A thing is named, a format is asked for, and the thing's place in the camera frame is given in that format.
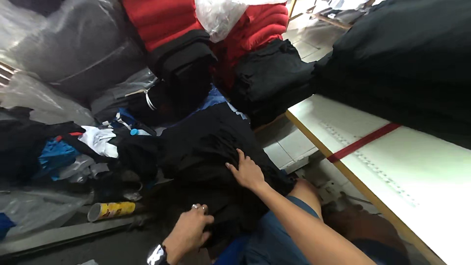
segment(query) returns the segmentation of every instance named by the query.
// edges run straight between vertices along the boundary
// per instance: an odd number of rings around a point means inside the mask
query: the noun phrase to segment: plastic bag
[[[233,0],[195,0],[195,5],[196,17],[212,42],[225,39],[247,9]]]
[[[59,177],[54,180],[63,180],[75,175],[76,179],[81,179],[79,176],[88,176],[90,170],[86,171],[89,166],[95,164],[95,161],[87,155],[79,155],[75,158],[75,162],[65,167],[59,172]]]
[[[45,124],[73,121],[78,125],[94,125],[91,112],[68,96],[21,72],[15,73],[10,83],[0,88],[0,107],[32,108],[30,119]]]
[[[145,67],[118,0],[64,0],[48,17],[0,1],[0,61],[86,102]]]
[[[0,213],[5,213],[16,224],[10,228],[7,238],[60,227],[87,200],[51,190],[15,190],[0,194]]]
[[[152,87],[157,77],[149,68],[144,68],[131,75],[124,82],[104,91],[100,97],[92,101],[91,112],[99,122],[108,121],[115,117],[119,108],[128,106],[124,96],[141,89]]]

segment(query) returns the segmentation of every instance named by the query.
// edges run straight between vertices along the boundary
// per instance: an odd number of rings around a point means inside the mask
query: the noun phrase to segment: red tape
[[[381,136],[384,136],[384,135],[392,132],[393,130],[396,130],[400,126],[401,126],[400,124],[396,124],[396,123],[386,124],[385,126],[383,126],[383,127],[379,128],[378,130],[368,134],[367,136],[365,136],[361,139],[358,139],[358,141],[356,141],[352,144],[349,144],[348,146],[344,147],[343,149],[335,152],[334,154],[329,156],[327,158],[327,160],[329,160],[331,163],[337,162],[340,159],[346,157],[347,155],[349,155],[349,154],[355,152],[356,150],[360,149],[364,145],[366,145],[370,142],[373,142],[374,140],[376,140],[376,139],[380,138]]]

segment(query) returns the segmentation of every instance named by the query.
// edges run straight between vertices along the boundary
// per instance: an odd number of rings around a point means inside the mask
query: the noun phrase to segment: leg
[[[294,189],[288,196],[296,197],[309,205],[321,220],[321,203],[317,195],[317,190],[309,181],[305,179],[297,179]]]

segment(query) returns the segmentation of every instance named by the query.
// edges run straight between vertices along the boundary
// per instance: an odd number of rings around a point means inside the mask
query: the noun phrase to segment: red fabric
[[[123,0],[130,21],[148,51],[190,30],[204,30],[195,13],[195,0]]]
[[[218,57],[214,76],[229,93],[234,84],[234,66],[250,51],[261,49],[274,39],[283,39],[288,25],[286,3],[249,6],[229,35],[211,48]]]
[[[390,123],[386,124],[385,126],[379,128],[378,130],[368,134],[367,136],[360,138],[358,141],[346,146],[345,148],[341,149],[340,151],[335,152],[327,158],[331,163],[337,162],[340,159],[346,157],[347,155],[355,152],[356,150],[360,149],[364,145],[392,132],[399,128],[400,124]]]

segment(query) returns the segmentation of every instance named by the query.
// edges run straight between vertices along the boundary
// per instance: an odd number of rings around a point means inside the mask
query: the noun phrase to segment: black clothing
[[[262,169],[266,182],[283,196],[293,188],[258,145],[247,121],[221,103],[201,110],[160,137],[135,136],[118,145],[119,160],[139,175],[154,176],[157,166],[171,182],[169,202],[183,208],[207,204],[215,218],[207,245],[252,231],[268,211],[263,202],[242,188],[225,167],[237,167],[240,148]]]
[[[170,87],[167,82],[160,81],[147,93],[156,110],[149,107],[144,93],[128,96],[127,108],[134,118],[147,126],[172,124],[193,112],[208,96],[209,90],[209,82],[197,87]]]
[[[73,122],[46,125],[29,119],[0,121],[0,168],[2,178],[29,180],[39,169],[38,157],[50,138],[85,130]]]
[[[217,61],[209,48],[209,34],[203,30],[191,30],[169,41],[149,55],[149,68],[171,87],[211,82],[209,66]]]
[[[312,95],[307,84],[313,64],[303,62],[289,40],[273,40],[236,65],[231,103],[250,116],[253,126],[269,123]]]
[[[463,0],[382,2],[316,62],[314,92],[471,149],[470,12]]]

